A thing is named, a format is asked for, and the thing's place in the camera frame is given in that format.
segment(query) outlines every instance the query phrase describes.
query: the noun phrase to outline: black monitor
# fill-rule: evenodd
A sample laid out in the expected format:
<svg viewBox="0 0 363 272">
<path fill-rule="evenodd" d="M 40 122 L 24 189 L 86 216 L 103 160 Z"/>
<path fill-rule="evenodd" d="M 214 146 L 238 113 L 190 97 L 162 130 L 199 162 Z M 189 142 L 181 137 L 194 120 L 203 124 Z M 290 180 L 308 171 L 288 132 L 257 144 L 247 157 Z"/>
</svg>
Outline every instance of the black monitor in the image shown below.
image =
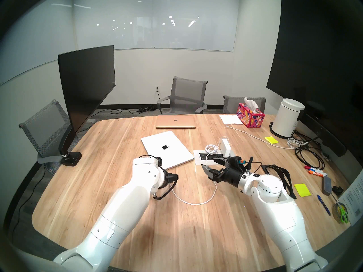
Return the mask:
<svg viewBox="0 0 363 272">
<path fill-rule="evenodd" d="M 114 46 L 94 47 L 58 55 L 64 100 L 70 127 L 59 151 L 65 165 L 76 165 L 81 155 L 72 158 L 68 148 L 76 133 L 115 87 Z"/>
<path fill-rule="evenodd" d="M 332 0 L 282 0 L 267 88 L 303 103 L 301 121 L 323 144 L 363 164 L 362 24 L 344 11 Z"/>
</svg>

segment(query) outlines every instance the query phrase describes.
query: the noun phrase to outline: gold laptop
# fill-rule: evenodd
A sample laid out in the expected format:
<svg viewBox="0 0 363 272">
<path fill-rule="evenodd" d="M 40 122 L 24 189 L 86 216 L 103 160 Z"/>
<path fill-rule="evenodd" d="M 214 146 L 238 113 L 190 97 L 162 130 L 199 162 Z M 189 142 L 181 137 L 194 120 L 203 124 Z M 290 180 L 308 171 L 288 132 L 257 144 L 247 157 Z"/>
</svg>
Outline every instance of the gold laptop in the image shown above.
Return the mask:
<svg viewBox="0 0 363 272">
<path fill-rule="evenodd" d="M 195 128 L 194 115 L 158 115 L 156 128 Z"/>
</svg>

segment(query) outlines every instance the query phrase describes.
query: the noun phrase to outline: wood grain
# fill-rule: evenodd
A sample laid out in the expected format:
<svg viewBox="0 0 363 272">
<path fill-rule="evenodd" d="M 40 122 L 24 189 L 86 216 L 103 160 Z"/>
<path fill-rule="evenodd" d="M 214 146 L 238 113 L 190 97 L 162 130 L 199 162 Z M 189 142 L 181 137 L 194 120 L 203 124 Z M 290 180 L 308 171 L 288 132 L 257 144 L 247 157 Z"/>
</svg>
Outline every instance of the wood grain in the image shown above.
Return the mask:
<svg viewBox="0 0 363 272">
<path fill-rule="evenodd" d="M 207 144 L 229 137 L 234 152 L 248 160 L 286 168 L 292 183 L 305 183 L 311 196 L 296 203 L 305 219 L 307 236 L 317 250 L 348 228 L 328 216 L 316 198 L 321 178 L 310 175 L 293 150 L 274 148 L 242 132 L 226 128 L 217 114 L 194 115 L 196 129 L 174 129 L 174 134 L 193 153 Z M 267 115 L 261 128 L 234 127 L 263 139 L 271 136 Z M 131 179 L 132 160 L 146 154 L 141 138 L 166 129 L 155 129 L 156 117 L 103 120 L 90 128 L 74 151 L 83 157 L 75 167 L 61 166 L 40 198 L 33 216 L 34 228 L 57 244 L 70 249 L 86 237 L 116 189 Z M 287 147 L 279 139 L 279 146 Z M 315 162 L 310 153 L 304 154 Z M 332 184 L 349 184 L 333 163 L 324 169 Z M 208 200 L 214 184 L 194 161 L 169 172 L 179 174 L 176 194 L 185 201 Z M 266 234 L 252 199 L 228 183 L 219 183 L 215 197 L 201 206 L 177 200 L 171 193 L 149 207 L 117 251 L 111 266 L 131 271 L 261 271 L 283 265 L 278 248 Z M 331 208 L 333 197 L 321 195 Z"/>
</svg>

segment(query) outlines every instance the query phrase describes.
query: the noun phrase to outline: marker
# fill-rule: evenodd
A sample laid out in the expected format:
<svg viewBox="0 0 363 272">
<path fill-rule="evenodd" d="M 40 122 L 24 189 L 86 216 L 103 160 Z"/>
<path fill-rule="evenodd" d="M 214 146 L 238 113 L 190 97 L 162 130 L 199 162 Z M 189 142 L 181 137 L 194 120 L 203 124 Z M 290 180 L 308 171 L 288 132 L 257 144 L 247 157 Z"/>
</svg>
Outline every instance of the marker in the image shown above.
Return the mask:
<svg viewBox="0 0 363 272">
<path fill-rule="evenodd" d="M 313 172 L 312 170 L 310 170 L 309 173 L 316 175 L 316 176 L 324 177 L 324 175 L 322 173 Z"/>
<path fill-rule="evenodd" d="M 326 212 L 328 213 L 328 215 L 331 216 L 330 211 L 328 210 L 327 206 L 325 205 L 325 203 L 323 202 L 323 200 L 320 198 L 320 196 L 318 195 L 318 200 L 321 202 L 321 204 L 324 206 Z"/>
<path fill-rule="evenodd" d="M 313 172 L 316 172 L 316 173 L 321 173 L 323 174 L 324 176 L 327 176 L 328 174 L 323 172 L 321 169 L 315 169 L 315 168 L 311 168 L 309 166 L 304 166 L 305 169 L 308 169 L 308 170 L 311 170 Z"/>
</svg>

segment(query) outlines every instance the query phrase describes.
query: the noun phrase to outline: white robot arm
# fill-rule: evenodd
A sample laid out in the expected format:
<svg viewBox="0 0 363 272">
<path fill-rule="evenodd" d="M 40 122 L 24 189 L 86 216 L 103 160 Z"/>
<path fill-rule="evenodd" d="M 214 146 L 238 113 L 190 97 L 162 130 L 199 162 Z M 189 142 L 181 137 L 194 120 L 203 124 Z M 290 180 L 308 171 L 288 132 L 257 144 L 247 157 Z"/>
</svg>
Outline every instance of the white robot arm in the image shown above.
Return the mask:
<svg viewBox="0 0 363 272">
<path fill-rule="evenodd" d="M 286 264 L 286 271 L 319 271 L 328 262 L 318 256 L 306 235 L 304 218 L 294 199 L 283 188 L 281 179 L 269 174 L 250 173 L 239 162 L 240 157 L 231 157 L 222 164 L 225 169 L 215 170 L 202 165 L 208 178 L 215 182 L 228 182 L 246 195 L 252 196 L 262 224 L 279 248 Z"/>
<path fill-rule="evenodd" d="M 178 179 L 161 168 L 160 158 L 137 158 L 130 182 L 117 189 L 84 241 L 58 255 L 54 262 L 69 271 L 107 271 L 118 248 L 149 205 L 150 194 Z"/>
</svg>

